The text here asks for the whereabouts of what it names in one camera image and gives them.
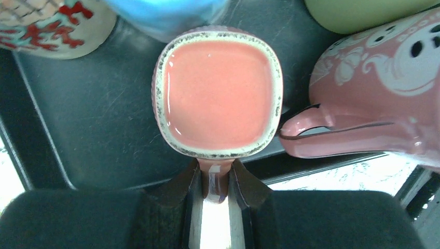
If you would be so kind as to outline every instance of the pink mug handle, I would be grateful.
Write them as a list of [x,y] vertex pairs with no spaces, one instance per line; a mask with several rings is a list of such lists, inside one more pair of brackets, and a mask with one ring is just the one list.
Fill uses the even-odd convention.
[[[349,119],[350,116],[339,114],[337,118]],[[281,144],[289,155],[301,158],[371,151],[416,154],[422,150],[423,144],[417,141],[415,128],[401,122],[370,122],[347,129],[300,135],[318,127],[331,129],[334,125],[332,119],[319,105],[311,106],[282,126],[279,135]]]

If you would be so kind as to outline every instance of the patterned mug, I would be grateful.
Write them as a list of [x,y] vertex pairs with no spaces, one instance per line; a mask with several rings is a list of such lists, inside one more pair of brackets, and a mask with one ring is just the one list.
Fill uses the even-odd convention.
[[73,59],[97,49],[115,23],[99,0],[1,0],[0,48]]
[[159,130],[173,149],[197,158],[203,196],[217,203],[227,196],[233,161],[274,137],[282,96],[275,52],[231,27],[201,27],[172,40],[153,75]]
[[[389,151],[440,167],[439,69],[440,8],[346,37],[319,58],[313,105],[282,126],[281,143],[296,157]],[[316,127],[329,131],[300,135]]]

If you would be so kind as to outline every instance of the speckled white rim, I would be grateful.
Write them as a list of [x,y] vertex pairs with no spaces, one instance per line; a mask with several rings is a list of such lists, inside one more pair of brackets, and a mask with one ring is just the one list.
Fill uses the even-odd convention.
[[[200,149],[188,147],[179,142],[170,132],[167,126],[167,118],[164,107],[165,93],[164,89],[164,76],[165,76],[165,63],[168,61],[169,56],[174,50],[182,45],[204,42],[204,41],[228,41],[237,42],[253,46],[260,50],[268,58],[270,69],[272,72],[272,107],[271,118],[268,125],[262,134],[262,136],[249,146],[235,148],[235,149]],[[259,38],[253,35],[247,34],[243,31],[229,28],[229,27],[204,27],[190,31],[186,34],[179,36],[171,41],[162,51],[159,60],[157,62],[155,73],[153,75],[152,85],[152,97],[153,108],[156,115],[156,120],[159,125],[160,132],[167,143],[178,152],[196,158],[204,159],[232,159],[251,156],[262,149],[264,149],[270,141],[273,139],[278,127],[281,116],[281,105],[283,99],[283,76],[281,72],[280,62],[272,50],[272,48]]]

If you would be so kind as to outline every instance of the black dot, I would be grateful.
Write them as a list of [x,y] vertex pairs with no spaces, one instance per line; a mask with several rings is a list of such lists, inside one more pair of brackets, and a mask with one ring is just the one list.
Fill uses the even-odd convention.
[[375,39],[374,41],[375,42],[380,42],[381,40],[383,40],[384,39],[384,36],[379,36],[379,37],[377,37],[377,39]]
[[440,32],[440,24],[433,27],[431,30],[429,30],[431,33],[437,33]]
[[434,42],[435,48],[440,47],[440,37],[436,36],[436,37],[432,38],[432,41]]
[[411,47],[411,56],[413,58],[419,56],[420,53],[422,52],[422,49],[423,49],[423,43],[421,41],[414,43]]
[[385,31],[390,31],[390,30],[392,30],[394,27],[396,27],[396,25],[393,25],[393,26],[389,27],[389,28],[386,29]]

